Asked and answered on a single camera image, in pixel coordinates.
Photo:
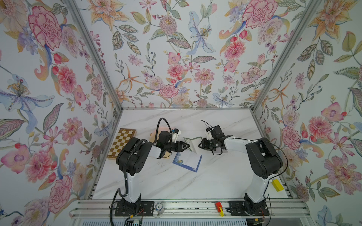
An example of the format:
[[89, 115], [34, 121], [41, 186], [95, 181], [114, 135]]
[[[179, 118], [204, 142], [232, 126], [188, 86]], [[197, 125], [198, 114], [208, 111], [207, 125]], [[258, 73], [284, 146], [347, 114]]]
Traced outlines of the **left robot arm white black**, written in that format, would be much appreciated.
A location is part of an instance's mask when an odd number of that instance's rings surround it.
[[141, 199], [135, 179], [149, 157], [162, 159], [166, 153], [181, 153], [189, 148], [189, 144], [174, 139], [174, 136], [178, 135], [162, 131], [154, 142], [133, 137], [121, 150], [116, 158], [116, 164], [124, 176], [125, 192], [121, 193], [121, 189], [117, 191], [123, 200], [135, 204]]

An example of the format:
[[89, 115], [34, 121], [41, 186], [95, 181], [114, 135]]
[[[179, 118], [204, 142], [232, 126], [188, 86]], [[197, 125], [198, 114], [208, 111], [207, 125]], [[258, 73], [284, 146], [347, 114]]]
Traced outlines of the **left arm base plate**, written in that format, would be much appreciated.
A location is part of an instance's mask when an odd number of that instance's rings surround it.
[[154, 201], [139, 201], [131, 203], [128, 201], [118, 202], [114, 207], [114, 216], [116, 217], [128, 217], [128, 216], [139, 216], [152, 217], [155, 210]]

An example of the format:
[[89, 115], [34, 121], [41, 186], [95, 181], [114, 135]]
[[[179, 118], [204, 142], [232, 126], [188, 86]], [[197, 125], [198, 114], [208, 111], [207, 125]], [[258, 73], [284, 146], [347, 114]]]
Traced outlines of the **blue floral letter paper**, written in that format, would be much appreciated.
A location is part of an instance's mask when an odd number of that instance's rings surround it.
[[201, 160], [202, 155], [195, 152], [186, 151], [177, 153], [173, 160], [173, 164], [192, 172], [198, 172]]

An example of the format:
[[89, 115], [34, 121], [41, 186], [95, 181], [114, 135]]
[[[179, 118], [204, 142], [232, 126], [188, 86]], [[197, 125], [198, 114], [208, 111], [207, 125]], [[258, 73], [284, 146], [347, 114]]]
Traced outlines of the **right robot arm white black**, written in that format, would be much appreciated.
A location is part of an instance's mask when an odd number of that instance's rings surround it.
[[225, 135], [220, 126], [214, 126], [206, 129], [206, 138], [201, 140], [199, 148], [211, 152], [220, 149], [246, 153], [254, 175], [245, 193], [243, 207], [255, 211], [265, 204], [269, 183], [279, 176], [278, 172], [283, 166], [283, 160], [273, 143], [265, 137], [250, 140]]

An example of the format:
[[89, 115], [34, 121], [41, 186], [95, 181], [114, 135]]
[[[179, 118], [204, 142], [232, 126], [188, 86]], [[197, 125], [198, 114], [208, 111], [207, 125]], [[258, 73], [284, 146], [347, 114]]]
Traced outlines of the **green floral letter paper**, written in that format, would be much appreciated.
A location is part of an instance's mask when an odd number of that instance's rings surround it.
[[199, 144], [202, 141], [202, 137], [195, 137], [195, 138], [184, 138], [184, 141], [189, 145], [189, 150], [200, 154], [201, 149], [199, 148]]

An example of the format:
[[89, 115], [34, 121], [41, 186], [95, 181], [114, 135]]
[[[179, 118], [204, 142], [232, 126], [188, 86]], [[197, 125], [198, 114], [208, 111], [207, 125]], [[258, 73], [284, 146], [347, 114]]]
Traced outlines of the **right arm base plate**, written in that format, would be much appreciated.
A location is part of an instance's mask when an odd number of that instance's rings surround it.
[[228, 201], [228, 212], [232, 216], [269, 216], [270, 212], [263, 200], [259, 203], [252, 203], [247, 201], [245, 204], [243, 200]]

